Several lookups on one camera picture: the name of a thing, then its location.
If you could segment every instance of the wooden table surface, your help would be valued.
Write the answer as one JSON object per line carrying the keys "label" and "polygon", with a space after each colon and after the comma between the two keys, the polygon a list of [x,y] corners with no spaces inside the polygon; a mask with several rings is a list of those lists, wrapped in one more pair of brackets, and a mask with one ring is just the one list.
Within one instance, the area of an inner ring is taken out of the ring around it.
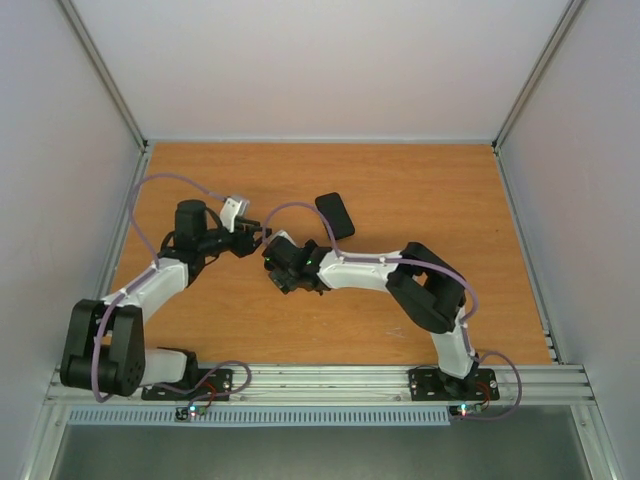
{"label": "wooden table surface", "polygon": [[[340,241],[352,252],[388,252],[425,244],[461,272],[480,296],[470,321],[473,345],[516,363],[549,363],[524,262],[492,151],[488,146],[328,144],[158,144],[148,173],[186,175],[208,188],[251,200],[246,217],[263,221],[288,201],[313,203],[337,191],[356,226]],[[140,195],[136,218],[159,247],[173,230],[180,200],[221,204],[189,185],[158,179]],[[310,211],[274,217],[298,244],[329,244]],[[150,255],[130,230],[113,287],[146,266]],[[145,326],[150,346],[194,350],[201,361],[323,364],[435,363],[429,334],[390,295],[342,289],[324,296],[283,295],[256,252],[223,254]]]}

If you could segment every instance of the purple cable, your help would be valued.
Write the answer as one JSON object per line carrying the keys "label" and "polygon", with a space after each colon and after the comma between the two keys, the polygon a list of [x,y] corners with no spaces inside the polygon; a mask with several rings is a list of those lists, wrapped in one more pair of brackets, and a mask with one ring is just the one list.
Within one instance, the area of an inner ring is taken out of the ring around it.
{"label": "purple cable", "polygon": [[203,185],[200,185],[199,183],[194,182],[190,178],[187,178],[183,175],[179,175],[177,173],[153,173],[143,178],[133,186],[133,188],[131,189],[131,195],[129,196],[129,205],[128,205],[129,219],[131,220],[131,226],[133,227],[135,232],[138,234],[138,237],[140,237],[140,240],[142,240],[142,243],[144,243],[145,247],[147,247],[147,250],[149,250],[149,252],[151,253],[151,257],[153,258],[153,263],[155,263],[156,267],[158,267],[159,265],[158,254],[156,253],[156,250],[153,248],[153,245],[151,244],[147,236],[142,232],[142,229],[138,225],[138,222],[136,222],[136,219],[133,215],[133,210],[135,208],[135,203],[136,203],[136,199],[138,198],[138,194],[140,193],[140,188],[149,180],[153,180],[155,178],[173,178],[176,180],[182,180],[183,182],[186,182],[189,185],[197,188],[205,195],[209,195],[210,197],[216,198],[222,202],[226,200],[226,197],[223,195],[220,195],[219,193],[212,192],[211,190],[204,187]]}
{"label": "purple cable", "polygon": [[474,415],[456,417],[460,418],[460,420],[477,420],[479,422],[493,422],[496,420],[504,420],[505,418],[510,417],[511,415],[516,413],[516,410],[520,408],[520,403],[522,402],[522,378],[520,377],[520,372],[518,371],[515,363],[513,363],[504,353],[496,352],[495,350],[490,350],[482,355],[482,357],[480,357],[480,359],[478,360],[478,363],[483,363],[487,359],[487,357],[500,357],[505,362],[507,362],[511,367],[511,370],[513,370],[513,374],[516,376],[516,383],[518,384],[518,395],[516,396],[516,401],[513,403],[509,410],[501,413],[500,415],[496,415],[495,417],[476,417]]}
{"label": "purple cable", "polygon": [[318,210],[313,205],[311,205],[309,203],[305,203],[305,202],[287,202],[287,203],[283,203],[282,205],[277,206],[276,208],[274,208],[273,210],[271,210],[269,212],[269,215],[267,215],[267,218],[264,220],[264,225],[262,226],[262,244],[263,245],[266,246],[266,245],[269,244],[269,241],[267,239],[267,226],[269,225],[269,222],[271,221],[273,216],[276,213],[278,213],[280,210],[284,210],[285,208],[289,208],[289,207],[307,208],[307,209],[311,210],[312,212],[314,212],[316,215],[318,215],[320,217],[320,220],[322,220],[322,223],[324,223],[324,226],[327,228],[327,234],[329,234],[329,240],[331,240],[331,248],[333,248],[333,250],[336,252],[336,254],[338,254],[338,256],[342,255],[342,250],[340,250],[340,248],[338,248],[338,243],[336,242],[336,237],[333,234],[333,229],[331,228],[331,225],[329,225],[329,221],[320,212],[320,210]]}
{"label": "purple cable", "polygon": [[[253,374],[251,373],[251,368],[249,368],[249,365],[247,365],[246,363],[241,362],[239,360],[227,360],[226,362],[218,363],[211,370],[209,370],[207,373],[204,374],[204,376],[200,379],[200,381],[198,381],[198,383],[196,383],[195,387],[190,388],[188,390],[184,390],[184,389],[181,389],[181,388],[176,388],[176,387],[174,387],[172,385],[169,385],[167,383],[155,383],[154,386],[163,388],[165,390],[169,390],[171,392],[181,393],[183,395],[189,395],[190,393],[193,393],[198,388],[200,388],[202,386],[202,384],[207,381],[207,378],[209,378],[211,375],[213,375],[216,372],[216,370],[219,370],[222,367],[232,366],[232,365],[236,365],[238,367],[244,368],[244,371],[247,372],[247,379],[238,388],[235,388],[233,390],[229,390],[228,392],[216,392],[216,395],[215,395],[216,397],[228,397],[229,395],[234,395],[236,393],[240,393],[244,389],[246,389],[249,386],[249,384],[251,383],[251,380],[253,378]],[[190,407],[194,402],[197,402],[197,401],[203,400],[203,399],[208,399],[209,397],[210,397],[210,395],[200,395],[199,397],[196,397],[196,398],[192,399],[189,402],[188,406]]]}
{"label": "purple cable", "polygon": [[104,311],[102,318],[100,319],[100,324],[98,325],[98,331],[94,338],[93,344],[93,354],[91,355],[91,391],[93,392],[93,396],[95,397],[98,403],[104,403],[109,400],[112,395],[105,395],[104,397],[100,395],[100,386],[98,385],[98,364],[100,362],[100,347],[102,346],[102,338],[104,337],[105,330],[107,329],[107,323],[109,323],[109,318],[111,314],[115,310],[116,306],[133,290],[138,288],[142,283],[146,282],[149,278],[151,278],[157,270],[147,270],[138,278],[136,278],[133,282],[129,283],[125,288],[124,292],[121,292],[113,299],[111,304],[107,306],[107,309]]}

